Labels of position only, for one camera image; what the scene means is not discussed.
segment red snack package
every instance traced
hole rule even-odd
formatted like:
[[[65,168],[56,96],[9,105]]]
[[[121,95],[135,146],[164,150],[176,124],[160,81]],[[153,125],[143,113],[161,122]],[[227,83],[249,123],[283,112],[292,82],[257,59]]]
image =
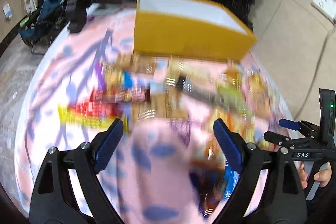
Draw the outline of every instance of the red snack package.
[[[121,117],[123,110],[119,104],[104,102],[80,102],[75,105],[69,105],[69,109],[76,113],[90,117]]]

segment floor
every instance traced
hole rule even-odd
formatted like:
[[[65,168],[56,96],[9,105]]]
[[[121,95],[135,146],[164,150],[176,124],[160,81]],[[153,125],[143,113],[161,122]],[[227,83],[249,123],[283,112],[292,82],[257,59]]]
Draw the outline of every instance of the floor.
[[[293,116],[302,105],[332,23],[311,0],[256,0],[250,20],[258,42],[252,52],[275,81]],[[316,83],[298,119],[319,124],[318,88],[336,90],[336,32],[327,42]],[[0,182],[17,200],[13,149],[17,119],[30,80],[41,61],[17,36],[0,58]]]
[[[256,0],[249,14],[258,37],[252,52],[268,70],[294,117],[304,102],[322,44],[333,30],[311,1]],[[336,90],[333,53],[336,32],[327,42],[316,82],[298,120],[320,123],[319,88]]]
[[[42,55],[30,53],[19,35],[0,58],[0,182],[19,208],[14,173],[16,126],[30,80],[41,59]]]

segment snack package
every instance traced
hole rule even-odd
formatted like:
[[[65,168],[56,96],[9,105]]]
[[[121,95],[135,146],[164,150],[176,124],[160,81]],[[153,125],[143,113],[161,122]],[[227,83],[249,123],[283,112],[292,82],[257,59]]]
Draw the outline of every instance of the snack package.
[[[116,118],[121,118],[124,130],[128,131],[127,117],[119,104],[102,102],[79,102],[68,107],[58,106],[61,124],[73,123],[90,128],[106,130]]]
[[[269,119],[271,109],[268,90],[259,73],[251,71],[251,75],[247,78],[247,92],[247,104],[252,112],[260,118]]]
[[[229,106],[224,102],[223,97],[213,90],[195,85],[191,82],[189,77],[180,76],[175,86],[177,90],[182,91],[185,95],[198,101],[212,106],[219,106],[226,110],[229,109]]]
[[[215,107],[209,120],[205,123],[205,129],[213,134],[213,123],[222,119],[231,132],[236,132],[243,137],[245,121],[234,114],[231,114],[220,107]]]
[[[218,93],[225,102],[224,105],[228,105],[227,109],[238,113],[242,118],[250,120],[252,117],[251,112],[245,102],[245,97],[240,90],[230,85],[225,85],[223,82],[218,81],[216,83]]]
[[[199,211],[207,219],[219,202],[222,200],[226,189],[224,172],[204,171],[199,179]]]
[[[234,86],[237,90],[241,90],[243,77],[239,66],[231,62],[228,68],[221,74],[221,79]]]
[[[246,143],[254,143],[254,124],[246,122],[244,125],[243,133],[241,135]]]
[[[136,86],[129,89],[117,90],[110,87],[107,90],[93,89],[90,101],[100,101],[106,103],[125,103],[125,102],[146,102],[150,99],[150,88]]]
[[[275,151],[274,149],[276,145],[274,145],[273,143],[267,142],[264,139],[264,133],[266,131],[270,130],[273,132],[278,132],[277,130],[274,130],[272,128],[273,128],[273,123],[275,123],[275,125],[278,127],[279,127],[279,123],[276,120],[272,121],[272,118],[270,122],[264,119],[261,119],[259,117],[254,118],[254,126],[256,128],[255,135],[254,135],[254,140],[255,140],[254,143],[256,143],[258,147],[262,150]]]
[[[181,59],[170,59],[166,85],[175,86],[180,76],[192,78],[195,84],[206,84],[212,81],[211,75],[207,70],[188,65]]]
[[[239,181],[239,174],[232,170],[227,161],[225,166],[224,172],[204,170],[199,177],[190,176],[192,182],[197,179],[193,185],[197,185],[200,195],[199,211],[204,219],[209,218],[221,200],[230,198]]]
[[[106,91],[113,93],[115,89],[123,89],[125,84],[125,74],[122,70],[116,68],[111,63],[104,65],[104,81],[106,84]]]
[[[115,67],[133,73],[153,75],[156,69],[156,60],[153,57],[138,54],[118,54]]]
[[[102,90],[106,89],[106,82],[104,79],[104,69],[105,66],[102,62],[95,63],[94,71],[98,78],[98,87]]]
[[[224,171],[226,158],[214,134],[207,130],[201,130],[194,137],[197,138],[195,141],[197,144],[190,160],[191,165]]]
[[[188,112],[179,107],[179,95],[174,89],[167,89],[164,93],[152,95],[150,102],[132,103],[132,121],[141,121],[154,117],[176,119],[188,118]]]

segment human hand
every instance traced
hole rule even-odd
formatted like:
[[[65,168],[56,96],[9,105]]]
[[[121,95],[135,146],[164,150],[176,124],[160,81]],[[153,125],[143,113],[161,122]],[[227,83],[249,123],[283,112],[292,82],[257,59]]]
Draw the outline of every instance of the human hand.
[[[300,172],[299,172],[299,177],[302,185],[302,189],[306,188],[308,186],[307,179],[308,175],[304,170],[305,166],[303,162],[300,165]],[[325,187],[331,179],[331,166],[330,163],[328,162],[328,166],[325,170],[322,170],[320,172],[317,172],[314,175],[314,180],[315,181],[320,181],[320,187]]]

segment white sign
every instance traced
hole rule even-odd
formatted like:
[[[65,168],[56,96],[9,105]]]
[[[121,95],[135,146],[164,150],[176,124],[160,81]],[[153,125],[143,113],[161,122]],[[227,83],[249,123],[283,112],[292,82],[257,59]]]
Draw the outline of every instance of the white sign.
[[[3,12],[5,13],[5,17],[6,19],[10,20],[13,13],[12,13],[12,10],[8,4],[8,2],[5,2],[2,6],[2,9],[3,9]]]

